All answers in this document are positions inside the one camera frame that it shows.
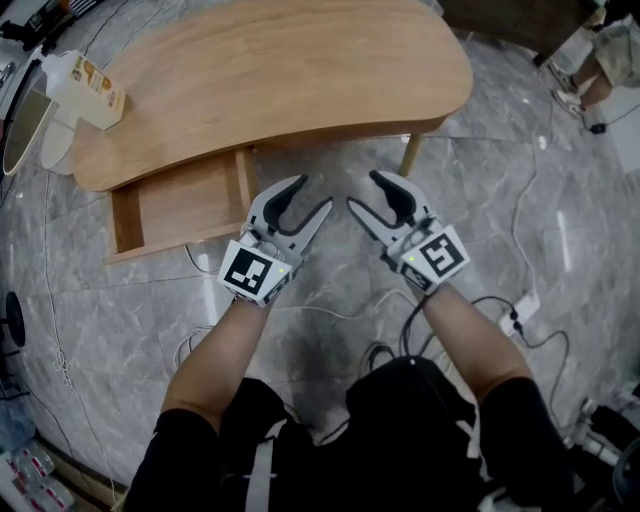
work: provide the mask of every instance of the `wooden table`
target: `wooden table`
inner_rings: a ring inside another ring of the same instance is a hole
[[[127,48],[107,74],[120,123],[80,121],[78,184],[112,191],[121,261],[235,232],[255,193],[251,149],[437,129],[469,97],[469,62],[417,0],[237,0]]]

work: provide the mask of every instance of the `forearm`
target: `forearm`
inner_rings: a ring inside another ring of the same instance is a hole
[[[531,378],[513,342],[453,286],[443,285],[427,301],[424,314],[478,403],[510,378]]]
[[[233,400],[262,335],[269,308],[235,301],[171,379],[162,410],[204,416],[216,430]]]

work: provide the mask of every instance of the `table drawer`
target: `table drawer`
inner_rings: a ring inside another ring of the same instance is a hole
[[[240,149],[153,174],[110,192],[118,263],[239,233],[255,195],[253,154]]]

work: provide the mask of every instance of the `white strap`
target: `white strap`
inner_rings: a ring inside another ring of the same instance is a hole
[[[253,459],[253,469],[244,507],[246,512],[268,512],[269,510],[273,442],[280,435],[280,429],[286,422],[287,420],[284,419],[275,423],[267,432],[265,440],[256,447],[256,456]]]

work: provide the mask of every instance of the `marble floor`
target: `marble floor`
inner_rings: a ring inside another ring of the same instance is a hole
[[[88,46],[89,57],[104,65],[144,33],[207,3],[213,2],[104,2],[64,34],[58,49]],[[606,135],[591,135],[552,106],[549,89],[555,84],[546,72],[537,74],[527,51],[476,36],[460,40],[474,71],[473,93],[426,138],[410,179],[456,227],[471,255],[471,265],[455,278],[466,297],[497,294],[515,301],[534,279],[542,307],[525,326],[530,341],[556,329],[569,334],[568,363],[553,403],[564,425],[587,393],[606,395],[638,372],[640,177],[623,173]],[[345,389],[357,378],[367,345],[380,340],[396,346],[411,310],[392,296],[368,313],[387,291],[406,286],[378,260],[379,248],[344,204],[352,195],[382,208],[384,199],[367,173],[395,170],[405,144],[393,137],[257,155],[261,187],[284,176],[310,175],[287,217],[291,225],[305,214],[309,198],[336,199],[306,267],[276,303],[250,368],[315,435],[344,418]],[[534,173],[515,225],[533,266],[528,272],[512,222]],[[176,346],[194,327],[215,323],[229,297],[214,276],[191,265],[183,248],[103,266],[107,199],[79,189],[73,178],[43,171],[35,160],[15,178],[0,212],[0,235],[0,291],[18,294],[27,329],[18,371],[56,414],[75,456],[129,484],[175,371]],[[225,243],[191,250],[201,267],[215,270]],[[54,368],[45,261],[60,343],[108,467],[78,398]],[[361,316],[340,320],[302,306]],[[497,304],[482,308],[492,318],[501,313]],[[427,333],[419,319],[412,342]],[[560,338],[536,351],[523,348],[546,398],[563,350]],[[429,355],[437,351],[434,343]],[[26,401],[41,433],[67,450],[48,413]]]

